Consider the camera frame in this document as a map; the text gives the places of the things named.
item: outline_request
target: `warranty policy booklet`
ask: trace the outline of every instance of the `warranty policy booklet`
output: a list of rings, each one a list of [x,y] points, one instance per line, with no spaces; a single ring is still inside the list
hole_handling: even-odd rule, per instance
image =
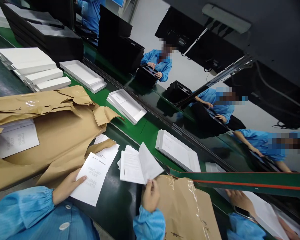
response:
[[[80,184],[70,196],[92,206],[96,206],[107,172],[108,166],[104,163],[103,159],[90,153],[78,173],[76,180],[83,176],[87,176],[87,179]]]

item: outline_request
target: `hand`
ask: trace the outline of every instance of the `hand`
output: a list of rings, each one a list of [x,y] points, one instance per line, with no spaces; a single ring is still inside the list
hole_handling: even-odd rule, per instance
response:
[[[264,155],[257,149],[255,148],[254,146],[249,146],[249,149],[252,151],[252,152],[255,152],[256,154],[258,154],[259,157],[263,157]]]
[[[154,74],[158,79],[162,78],[162,72],[158,72]]]
[[[143,194],[143,208],[153,213],[159,203],[160,193],[156,180],[148,180],[146,190]]]
[[[208,109],[213,108],[212,103],[205,102],[205,101],[201,101],[201,102],[202,102],[203,104],[207,105],[207,106],[208,106]]]
[[[248,211],[254,218],[256,218],[257,214],[253,203],[242,191],[226,189],[226,193],[233,206],[237,206]]]
[[[54,205],[61,203],[62,201],[66,200],[70,194],[86,179],[87,176],[83,176],[76,181],[76,177],[79,173],[81,168],[77,169],[76,171],[70,173],[60,185],[53,190],[52,192],[52,201]]]
[[[152,62],[148,62],[147,65],[150,66],[150,67],[152,67],[153,70],[156,67],[156,65],[154,63],[152,63]]]
[[[300,240],[298,234],[294,232],[281,217],[278,217],[278,220],[290,240]]]
[[[227,122],[227,119],[225,116],[222,116],[220,114],[218,114],[217,116],[215,116],[215,118],[219,118],[222,122],[226,123]]]

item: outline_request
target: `paper bag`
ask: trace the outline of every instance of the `paper bag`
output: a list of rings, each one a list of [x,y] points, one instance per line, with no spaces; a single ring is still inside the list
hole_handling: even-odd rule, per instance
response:
[[[166,221],[165,240],[221,240],[210,195],[189,178],[157,177],[160,190],[158,208]]]
[[[0,189],[45,168],[38,185],[64,178],[83,165],[90,142],[114,117],[118,115],[95,104],[81,86],[0,97],[0,126],[33,118],[40,142],[0,159]]]

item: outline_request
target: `worker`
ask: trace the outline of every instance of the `worker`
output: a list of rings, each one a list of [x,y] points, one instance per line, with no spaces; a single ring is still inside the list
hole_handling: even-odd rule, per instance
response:
[[[256,221],[257,213],[251,200],[242,191],[226,189],[226,193],[233,206],[247,211],[247,215],[243,214],[243,211],[239,214],[236,212],[229,214],[232,230],[227,231],[228,240],[264,240],[266,233]],[[290,240],[300,240],[298,234],[282,218],[278,217],[278,220]]]
[[[290,137],[276,138],[278,133],[269,133],[251,129],[240,129],[233,132],[234,136],[255,152],[259,157],[269,157],[283,172],[291,172],[284,163],[286,144],[289,148],[300,149],[300,132],[285,133]]]
[[[81,9],[82,25],[99,34],[100,5],[106,6],[106,0],[75,0]]]
[[[160,82],[166,82],[172,68],[172,59],[170,55],[174,50],[175,48],[172,47],[172,45],[164,44],[161,50],[153,49],[146,53],[141,60],[141,65],[147,64],[152,69],[157,70],[158,72],[154,75]]]
[[[56,189],[38,186],[5,196],[0,201],[0,239],[99,240],[92,220],[67,200],[87,179],[83,176],[76,181],[79,171],[70,173]],[[143,206],[133,220],[137,239],[164,238],[166,225],[157,209],[159,198],[157,182],[149,180]]]
[[[227,124],[234,111],[234,104],[232,102],[238,100],[238,97],[236,97],[235,92],[220,92],[216,89],[208,88],[196,96],[195,100],[207,105],[208,109],[212,108],[217,113],[215,118]]]

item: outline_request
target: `blue uniform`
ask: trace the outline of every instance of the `blue uniform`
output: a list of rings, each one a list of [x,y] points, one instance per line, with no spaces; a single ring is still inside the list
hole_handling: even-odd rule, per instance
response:
[[[240,129],[237,131],[241,132],[242,135],[249,141],[249,143],[252,144],[252,146],[258,149],[263,155],[268,156],[271,160],[277,162],[285,160],[285,154],[276,154],[269,151],[268,139],[271,137],[270,133],[251,129]]]
[[[198,97],[211,104],[214,104],[217,101],[218,93],[213,88],[208,88],[198,95]],[[233,105],[213,105],[212,108],[217,114],[224,116],[227,119],[226,124],[229,123],[230,117],[233,114],[234,106]]]
[[[55,206],[52,191],[39,186],[5,196],[0,201],[0,240],[99,240],[92,220],[70,201]],[[133,220],[137,240],[162,240],[166,231],[162,212],[150,213],[140,206],[139,213]],[[227,232],[229,240],[263,240],[265,232],[257,224],[236,213],[229,218],[233,229]]]
[[[81,8],[82,25],[99,34],[100,5],[105,6],[106,0],[78,0]]]
[[[159,81],[166,82],[168,80],[169,72],[172,68],[172,60],[170,57],[167,57],[166,59],[162,60],[162,62],[158,63],[160,55],[160,50],[153,49],[143,56],[141,64],[147,64],[148,62],[153,62],[156,64],[155,70],[162,73],[162,78],[160,78]]]

